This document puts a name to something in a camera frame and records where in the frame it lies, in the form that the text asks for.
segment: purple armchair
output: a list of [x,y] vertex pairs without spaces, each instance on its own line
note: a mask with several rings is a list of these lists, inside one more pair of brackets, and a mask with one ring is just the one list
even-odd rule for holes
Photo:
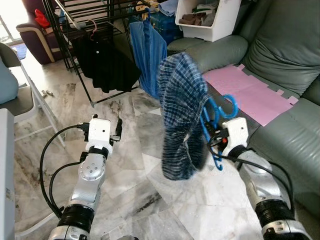
[[62,58],[58,42],[53,32],[47,34],[46,31],[35,20],[35,10],[39,9],[46,13],[42,0],[22,0],[28,14],[26,23],[16,26],[26,47],[40,64],[53,63]]

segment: black metal rack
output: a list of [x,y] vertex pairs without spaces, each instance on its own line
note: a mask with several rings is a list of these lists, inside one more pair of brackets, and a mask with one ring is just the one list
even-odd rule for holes
[[[150,7],[150,5],[144,0],[140,1],[142,2],[141,4],[137,4],[138,0],[42,0],[48,20],[58,42],[64,65],[68,71],[75,71],[75,73],[78,75],[93,108],[95,104],[122,95],[125,93],[125,91],[100,99],[98,101],[93,101],[81,76],[80,66],[75,62],[75,58],[71,51],[72,45],[70,40],[83,35],[86,32],[94,30],[95,25],[97,26],[97,32],[99,32],[99,36],[110,43],[113,43],[114,36],[125,34],[130,47],[132,59],[134,60],[134,54],[130,43],[128,30],[129,23],[126,24],[125,18],[148,12],[147,10],[134,12],[126,11],[129,8],[135,8],[136,6],[141,5]],[[60,23],[60,19],[62,17],[58,17],[55,14],[57,9],[60,9],[64,12],[64,23]],[[114,21],[119,19],[122,20],[124,31],[121,31],[114,25]]]

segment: plaid cloth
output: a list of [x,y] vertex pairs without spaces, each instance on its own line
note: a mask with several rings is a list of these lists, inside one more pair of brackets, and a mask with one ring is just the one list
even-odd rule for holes
[[209,99],[207,84],[185,52],[160,64],[157,83],[165,127],[163,175],[189,179],[205,163],[200,115]]

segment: white plastic basket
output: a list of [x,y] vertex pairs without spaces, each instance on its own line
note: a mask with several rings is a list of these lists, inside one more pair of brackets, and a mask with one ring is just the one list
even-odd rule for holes
[[206,41],[217,41],[230,35],[235,27],[241,0],[220,0],[212,26],[195,26],[180,24],[184,14],[191,14],[198,4],[206,4],[206,0],[179,0],[176,10],[175,24],[180,26],[185,38],[199,38]]

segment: red cloth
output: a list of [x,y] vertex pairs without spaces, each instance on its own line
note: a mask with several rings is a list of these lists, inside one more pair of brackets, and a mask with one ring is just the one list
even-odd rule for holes
[[50,26],[50,22],[48,22],[45,15],[39,9],[36,9],[34,13],[35,13],[35,20],[41,27],[46,29]]

